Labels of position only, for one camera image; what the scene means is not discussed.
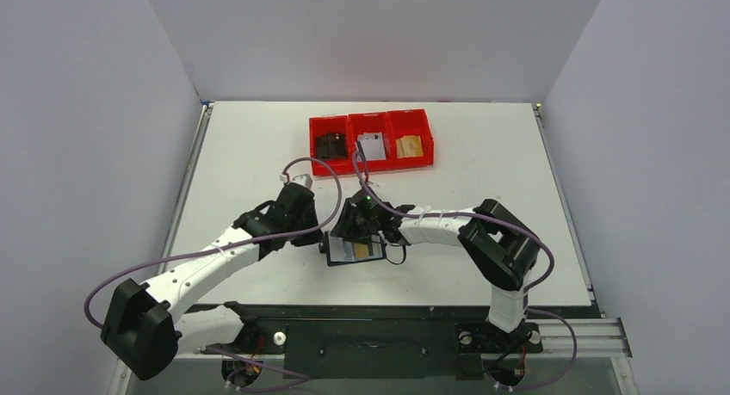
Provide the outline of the black leather card holder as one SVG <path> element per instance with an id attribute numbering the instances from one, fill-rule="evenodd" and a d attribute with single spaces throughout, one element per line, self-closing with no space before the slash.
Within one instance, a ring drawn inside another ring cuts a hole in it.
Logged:
<path id="1" fill-rule="evenodd" d="M 386 244 L 380 236 L 351 242 L 325 232 L 319 243 L 319 252 L 325 256 L 328 267 L 386 260 Z"/>

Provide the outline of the gold credit card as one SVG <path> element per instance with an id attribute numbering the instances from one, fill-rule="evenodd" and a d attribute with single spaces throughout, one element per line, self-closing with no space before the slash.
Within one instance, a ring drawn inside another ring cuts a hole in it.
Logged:
<path id="1" fill-rule="evenodd" d="M 356 260 L 366 260 L 372 257 L 371 244 L 353 244 L 353 257 Z"/>

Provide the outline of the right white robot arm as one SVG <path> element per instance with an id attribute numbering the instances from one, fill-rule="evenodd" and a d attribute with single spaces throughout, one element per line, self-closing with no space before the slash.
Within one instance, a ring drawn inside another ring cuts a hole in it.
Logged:
<path id="1" fill-rule="evenodd" d="M 393 207 L 362 189 L 346 199 L 331 235 L 348 242 L 384 240 L 411 246 L 462 248 L 492 285 L 486 340 L 507 349 L 520 337 L 525 319 L 527 278 L 541 249 L 539 238 L 493 199 L 464 210 L 405 204 Z"/>

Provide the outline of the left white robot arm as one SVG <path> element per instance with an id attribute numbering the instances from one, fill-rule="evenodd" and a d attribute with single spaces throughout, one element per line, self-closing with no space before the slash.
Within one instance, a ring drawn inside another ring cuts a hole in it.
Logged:
<path id="1" fill-rule="evenodd" d="M 257 328 L 232 308 L 218 305 L 192 313 L 206 293 L 239 270 L 291 244 L 317 244 L 323 232 L 315 210 L 312 179 L 296 176 L 278 197 L 241 214 L 200 256 L 138 283 L 119 284 L 101 328 L 102 342 L 140 380 L 165 370 L 174 358 L 211 344 L 245 352 Z"/>

